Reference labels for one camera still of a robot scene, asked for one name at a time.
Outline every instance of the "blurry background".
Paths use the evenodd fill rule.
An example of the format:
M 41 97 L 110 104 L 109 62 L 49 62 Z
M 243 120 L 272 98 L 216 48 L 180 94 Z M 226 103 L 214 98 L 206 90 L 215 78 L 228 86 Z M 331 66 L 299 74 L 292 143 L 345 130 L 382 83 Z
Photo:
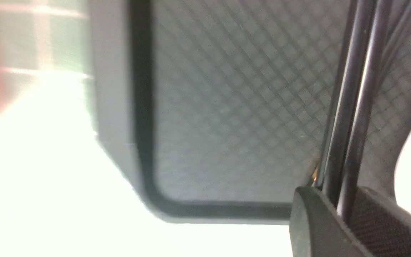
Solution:
M 287 226 L 155 218 L 96 141 L 90 56 L 86 1 L 0 0 L 0 256 L 291 254 Z

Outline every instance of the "metal rod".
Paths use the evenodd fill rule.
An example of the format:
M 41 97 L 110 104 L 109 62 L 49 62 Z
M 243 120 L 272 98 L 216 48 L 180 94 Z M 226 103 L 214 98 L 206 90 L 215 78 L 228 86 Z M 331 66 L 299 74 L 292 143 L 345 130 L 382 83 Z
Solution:
M 334 206 L 338 200 L 344 152 L 354 115 L 357 88 L 366 57 L 369 29 L 375 6 L 376 0 L 355 0 L 351 1 L 349 8 L 341 60 L 323 144 L 323 155 L 315 184 Z
M 385 47 L 385 35 L 388 29 L 391 3 L 388 0 L 377 0 L 369 42 L 366 47 L 366 57 L 342 168 L 341 189 L 337 204 L 337 213 L 346 223 L 351 216 L 362 152 L 366 142 L 370 112 L 372 111 L 372 101 L 378 88 L 376 82 L 382 61 L 382 52 Z

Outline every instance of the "black textured panel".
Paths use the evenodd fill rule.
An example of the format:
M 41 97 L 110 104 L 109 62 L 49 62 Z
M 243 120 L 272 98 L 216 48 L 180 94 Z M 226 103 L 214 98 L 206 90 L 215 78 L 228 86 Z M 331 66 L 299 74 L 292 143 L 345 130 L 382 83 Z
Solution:
M 376 257 L 411 257 L 411 215 L 372 190 L 357 191 L 349 227 Z
M 156 180 L 175 200 L 291 202 L 316 165 L 343 0 L 155 0 Z
M 410 34 L 398 49 L 372 107 L 358 182 L 391 197 L 395 164 L 411 130 L 411 24 L 409 26 Z

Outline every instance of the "diamond pattern texture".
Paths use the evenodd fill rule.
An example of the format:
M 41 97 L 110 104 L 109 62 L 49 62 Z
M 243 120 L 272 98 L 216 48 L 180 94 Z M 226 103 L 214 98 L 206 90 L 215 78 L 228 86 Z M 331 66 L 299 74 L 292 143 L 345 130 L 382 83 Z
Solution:
M 349 1 L 157 0 L 156 181 L 167 197 L 291 202 L 320 155 Z M 360 184 L 386 195 L 411 128 L 411 37 L 376 98 Z

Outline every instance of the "black rod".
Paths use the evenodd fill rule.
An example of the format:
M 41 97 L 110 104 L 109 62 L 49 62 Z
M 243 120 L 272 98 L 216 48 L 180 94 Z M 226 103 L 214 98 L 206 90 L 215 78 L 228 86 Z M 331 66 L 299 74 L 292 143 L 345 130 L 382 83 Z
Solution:
M 376 0 L 354 0 L 350 3 L 341 60 L 328 117 L 328 128 L 323 144 L 323 155 L 315 184 L 334 206 L 338 200 L 344 152 L 347 147 L 375 6 Z
M 377 0 L 372 19 L 366 58 L 362 69 L 357 95 L 354 118 L 349 133 L 349 143 L 342 168 L 341 189 L 337 204 L 337 213 L 347 223 L 351 216 L 352 205 L 357 190 L 357 178 L 361 166 L 362 152 L 366 142 L 372 103 L 378 88 L 377 78 L 385 47 L 385 35 L 388 29 L 392 1 Z

